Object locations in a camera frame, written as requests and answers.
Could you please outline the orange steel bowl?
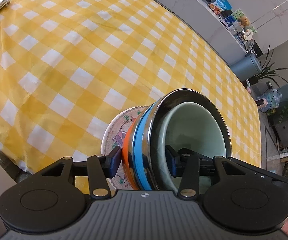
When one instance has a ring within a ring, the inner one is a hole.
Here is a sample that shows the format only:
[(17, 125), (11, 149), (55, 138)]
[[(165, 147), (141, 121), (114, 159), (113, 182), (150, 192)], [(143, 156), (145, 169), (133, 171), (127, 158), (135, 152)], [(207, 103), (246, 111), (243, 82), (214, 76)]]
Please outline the orange steel bowl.
[(133, 190), (143, 190), (142, 185), (137, 181), (135, 168), (134, 168), (133, 160), (132, 160), (133, 150), (131, 147), (131, 144), (132, 144), (131, 133), (132, 133), (134, 125), (137, 124), (138, 119), (139, 118), (135, 118), (130, 128), (128, 129), (126, 133), (126, 137), (123, 142), (123, 146), (122, 146), (122, 165), (123, 165), (124, 174), (126, 175), (128, 183), (130, 184), (130, 187)]

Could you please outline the blue steel bowl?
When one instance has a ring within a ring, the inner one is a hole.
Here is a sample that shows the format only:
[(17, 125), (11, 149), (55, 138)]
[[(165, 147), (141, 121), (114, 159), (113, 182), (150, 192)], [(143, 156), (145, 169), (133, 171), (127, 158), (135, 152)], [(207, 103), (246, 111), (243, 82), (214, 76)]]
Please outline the blue steel bowl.
[(210, 159), (232, 156), (228, 128), (217, 107), (203, 94), (176, 89), (144, 110), (130, 137), (130, 167), (142, 190), (177, 192), (180, 149)]

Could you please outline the brown teddy bear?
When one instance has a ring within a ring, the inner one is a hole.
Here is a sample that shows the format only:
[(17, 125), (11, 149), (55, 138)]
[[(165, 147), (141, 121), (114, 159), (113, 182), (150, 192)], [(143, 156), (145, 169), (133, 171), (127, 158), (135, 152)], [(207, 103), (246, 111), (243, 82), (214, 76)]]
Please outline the brown teddy bear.
[(248, 27), (250, 25), (250, 22), (249, 22), (248, 18), (245, 15), (241, 16), (239, 18), (239, 21), (241, 22), (241, 24), (243, 25), (244, 28)]

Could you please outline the white tv console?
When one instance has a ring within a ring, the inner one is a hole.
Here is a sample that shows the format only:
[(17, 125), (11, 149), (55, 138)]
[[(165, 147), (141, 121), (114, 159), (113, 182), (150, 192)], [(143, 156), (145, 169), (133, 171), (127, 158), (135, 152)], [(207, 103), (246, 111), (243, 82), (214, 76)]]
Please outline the white tv console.
[(156, 0), (199, 34), (217, 54), (232, 65), (246, 56), (243, 46), (224, 27), (204, 0)]

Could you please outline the green potted floor plant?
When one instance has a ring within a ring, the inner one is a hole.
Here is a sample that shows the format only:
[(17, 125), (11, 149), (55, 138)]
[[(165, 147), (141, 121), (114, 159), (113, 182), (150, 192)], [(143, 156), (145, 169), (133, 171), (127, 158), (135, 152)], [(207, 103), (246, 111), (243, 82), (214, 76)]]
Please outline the green potted floor plant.
[(274, 69), (273, 66), (275, 65), (275, 62), (271, 62), (273, 58), (273, 54), (274, 54), (274, 49), (271, 50), (269, 46), (264, 63), (261, 63), (260, 61), (261, 71), (258, 74), (255, 74), (254, 76), (248, 79), (248, 82), (250, 83), (250, 85), (257, 84), (260, 80), (268, 79), (270, 81), (273, 81), (273, 83), (277, 85), (277, 87), (280, 88), (280, 85), (275, 80), (276, 77), (288, 83), (288, 81), (280, 75), (281, 71), (287, 70), (288, 68), (275, 68)]

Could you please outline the grey blue trash bin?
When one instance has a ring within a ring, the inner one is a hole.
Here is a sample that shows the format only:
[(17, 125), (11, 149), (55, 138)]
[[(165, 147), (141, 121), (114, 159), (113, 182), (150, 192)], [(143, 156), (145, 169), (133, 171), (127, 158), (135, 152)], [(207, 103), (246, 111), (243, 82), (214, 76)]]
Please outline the grey blue trash bin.
[(254, 53), (247, 54), (243, 59), (231, 65), (230, 69), (240, 81), (245, 81), (262, 71), (260, 61)]

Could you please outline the blue water jug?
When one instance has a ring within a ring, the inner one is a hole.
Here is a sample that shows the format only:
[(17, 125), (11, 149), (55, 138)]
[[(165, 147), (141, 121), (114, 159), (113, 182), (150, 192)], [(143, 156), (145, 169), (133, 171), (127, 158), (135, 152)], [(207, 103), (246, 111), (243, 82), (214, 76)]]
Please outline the blue water jug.
[(257, 99), (266, 99), (268, 104), (259, 109), (261, 112), (267, 112), (268, 110), (278, 108), (280, 105), (280, 101), (282, 99), (282, 93), (280, 93), (277, 89), (272, 88), (265, 91), (264, 94), (258, 96)]

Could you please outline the yellow white checkered tablecloth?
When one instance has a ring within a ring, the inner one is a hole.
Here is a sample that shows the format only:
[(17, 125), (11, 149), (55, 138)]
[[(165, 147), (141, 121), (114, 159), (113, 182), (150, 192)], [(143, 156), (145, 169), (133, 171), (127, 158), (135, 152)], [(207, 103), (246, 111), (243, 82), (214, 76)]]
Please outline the yellow white checkered tablecloth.
[(11, 0), (0, 10), (0, 151), (37, 172), (97, 154), (121, 111), (207, 96), (233, 156), (261, 164), (257, 106), (217, 53), (153, 0)]

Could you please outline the blue snack bag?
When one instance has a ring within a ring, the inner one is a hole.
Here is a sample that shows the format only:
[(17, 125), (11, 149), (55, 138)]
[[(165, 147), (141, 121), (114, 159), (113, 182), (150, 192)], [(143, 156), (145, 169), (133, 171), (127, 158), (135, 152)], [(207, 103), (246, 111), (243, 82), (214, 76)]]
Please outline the blue snack bag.
[(208, 7), (213, 11), (214, 14), (219, 15), (221, 12), (231, 10), (232, 6), (228, 0), (214, 0), (208, 4)]

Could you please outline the green ceramic bowl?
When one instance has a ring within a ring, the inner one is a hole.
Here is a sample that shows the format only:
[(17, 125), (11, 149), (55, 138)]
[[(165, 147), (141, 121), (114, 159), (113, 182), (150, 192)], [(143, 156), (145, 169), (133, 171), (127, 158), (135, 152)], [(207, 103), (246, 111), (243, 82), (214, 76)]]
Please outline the green ceramic bowl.
[(176, 151), (188, 148), (207, 157), (226, 156), (224, 135), (215, 118), (195, 102), (183, 102), (161, 118), (156, 128), (157, 175), (163, 190), (177, 192), (181, 178), (173, 178), (168, 170), (165, 146)]

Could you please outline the clear glass patterned plate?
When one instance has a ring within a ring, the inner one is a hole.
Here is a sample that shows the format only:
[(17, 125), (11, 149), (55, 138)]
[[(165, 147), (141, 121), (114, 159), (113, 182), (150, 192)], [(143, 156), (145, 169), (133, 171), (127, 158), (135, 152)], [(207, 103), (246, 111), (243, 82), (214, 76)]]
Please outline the clear glass patterned plate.
[[(116, 146), (122, 148), (128, 129), (146, 108), (147, 106), (131, 107), (113, 118), (104, 132), (101, 144), (101, 155), (108, 155)], [(133, 189), (124, 173), (122, 163), (120, 163), (115, 177), (109, 178), (108, 181), (111, 190)]]

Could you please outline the small pink heater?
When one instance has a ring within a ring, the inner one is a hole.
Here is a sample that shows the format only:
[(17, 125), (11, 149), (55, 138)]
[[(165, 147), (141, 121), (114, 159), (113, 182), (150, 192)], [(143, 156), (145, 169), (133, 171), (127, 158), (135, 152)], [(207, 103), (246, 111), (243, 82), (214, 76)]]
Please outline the small pink heater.
[(255, 101), (255, 103), (256, 103), (258, 109), (261, 109), (261, 108), (265, 107), (268, 104), (266, 99), (257, 99)]

